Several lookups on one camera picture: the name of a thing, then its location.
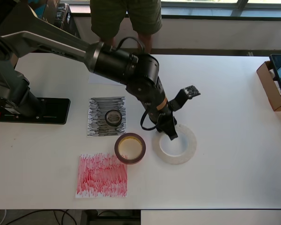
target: black mounting plate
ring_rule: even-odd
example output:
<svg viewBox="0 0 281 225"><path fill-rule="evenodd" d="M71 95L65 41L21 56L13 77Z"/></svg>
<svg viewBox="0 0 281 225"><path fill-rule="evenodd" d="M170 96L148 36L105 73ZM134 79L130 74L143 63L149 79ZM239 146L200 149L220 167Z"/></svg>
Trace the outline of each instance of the black mounting plate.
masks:
<svg viewBox="0 0 281 225"><path fill-rule="evenodd" d="M36 117L25 117L12 114L2 109L0 122L8 123L42 123L42 124L65 124L71 101L68 98L38 97L45 104L45 111Z"/></svg>

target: red marker scribbles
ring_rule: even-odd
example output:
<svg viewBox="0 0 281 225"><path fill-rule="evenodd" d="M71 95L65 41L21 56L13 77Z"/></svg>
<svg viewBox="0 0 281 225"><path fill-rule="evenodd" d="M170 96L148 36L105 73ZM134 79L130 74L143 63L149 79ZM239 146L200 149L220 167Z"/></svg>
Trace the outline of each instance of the red marker scribbles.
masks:
<svg viewBox="0 0 281 225"><path fill-rule="evenodd" d="M80 155L77 198L127 196L127 165L116 155Z"/></svg>

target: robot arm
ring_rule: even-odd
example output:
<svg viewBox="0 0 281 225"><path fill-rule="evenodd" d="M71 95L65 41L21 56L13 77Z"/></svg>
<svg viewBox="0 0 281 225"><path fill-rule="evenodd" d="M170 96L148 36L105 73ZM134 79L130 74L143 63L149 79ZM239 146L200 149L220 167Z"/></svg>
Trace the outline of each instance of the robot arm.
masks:
<svg viewBox="0 0 281 225"><path fill-rule="evenodd" d="M195 87L182 89L169 102L158 77L159 63L151 55L127 53L102 42L88 44L38 19L27 4L17 3L8 12L1 4L0 15L4 14L4 20L0 21L0 105L26 117L35 117L45 110L30 92L28 80L14 71L8 61L11 53L22 57L39 49L83 62L90 72L126 85L126 90L145 108L141 126L147 114L155 124L142 128L156 128L171 140L177 137L173 112L200 94Z"/></svg>

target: green shorts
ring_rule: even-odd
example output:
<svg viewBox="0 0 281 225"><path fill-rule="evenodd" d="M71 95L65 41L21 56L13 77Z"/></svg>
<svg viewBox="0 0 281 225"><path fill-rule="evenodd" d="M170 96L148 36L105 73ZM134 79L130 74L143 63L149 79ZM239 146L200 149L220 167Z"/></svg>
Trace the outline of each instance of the green shorts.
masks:
<svg viewBox="0 0 281 225"><path fill-rule="evenodd" d="M92 31L101 39L113 38L128 12L133 30L155 34L162 26L161 0L90 0Z"/></svg>

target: black cable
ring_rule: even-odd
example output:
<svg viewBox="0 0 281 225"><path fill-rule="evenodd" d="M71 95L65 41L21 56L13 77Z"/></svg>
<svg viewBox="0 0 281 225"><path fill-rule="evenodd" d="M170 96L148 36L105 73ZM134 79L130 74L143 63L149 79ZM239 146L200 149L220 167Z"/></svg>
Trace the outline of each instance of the black cable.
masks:
<svg viewBox="0 0 281 225"><path fill-rule="evenodd" d="M61 225L64 225L64 216L65 216L65 214L68 212L69 210L66 210L65 212L64 212L64 214L62 215L62 217L61 217Z"/></svg>
<svg viewBox="0 0 281 225"><path fill-rule="evenodd" d="M144 53L145 52L145 46L144 46L144 43L142 43L142 41L140 41L139 39L135 38L135 37L126 37L126 38L123 38L120 43L118 44L117 48L115 51L119 50L122 46L122 44L127 40L127 39L133 39L134 41L136 41L140 47L141 47L141 52Z"/></svg>
<svg viewBox="0 0 281 225"><path fill-rule="evenodd" d="M148 107L148 108L145 110L145 112L144 112L144 114L142 115L141 120L140 120L140 126L141 126L141 128L142 128L143 130L154 130L155 128L159 127L161 118L165 115L164 113L160 113L160 114L158 115L156 125L155 125L154 127L146 128L146 127L143 126L143 123L144 123L144 120L145 120L147 114L149 113L149 111L150 111L150 108Z"/></svg>
<svg viewBox="0 0 281 225"><path fill-rule="evenodd" d="M17 221L17 220L19 220L19 219L22 219L22 218L24 218L24 217L26 217L26 216L29 216L30 214L37 213L37 212L43 212L43 211L60 211L60 212L63 212L63 213L65 213L65 214L67 214L67 215L74 221L75 225L77 225L77 222L76 222L76 220L74 219L74 217L72 217L69 213L67 213L67 212L64 211L64 210L36 210L36 211L30 212L30 213L27 213L26 215L21 216L21 217L19 217L19 218L17 218L17 219L14 219L14 220L10 221L9 223L7 223L7 224L5 224L5 225L9 225L9 224L11 224L11 223L13 223L13 222L15 222L15 221Z"/></svg>
<svg viewBox="0 0 281 225"><path fill-rule="evenodd" d="M103 212L100 212L100 214L98 216L100 216L102 213L104 212L112 212L113 214L115 214L117 217L119 217L120 215L118 213L116 213L115 211L112 211L112 210L105 210Z"/></svg>
<svg viewBox="0 0 281 225"><path fill-rule="evenodd" d="M53 213L54 213L54 217L55 217L55 219L56 219L56 222L58 223L58 225L60 225L60 223L59 223L59 221L58 221L58 219L57 219L57 216L56 216L56 214L55 214L55 210L53 210Z"/></svg>

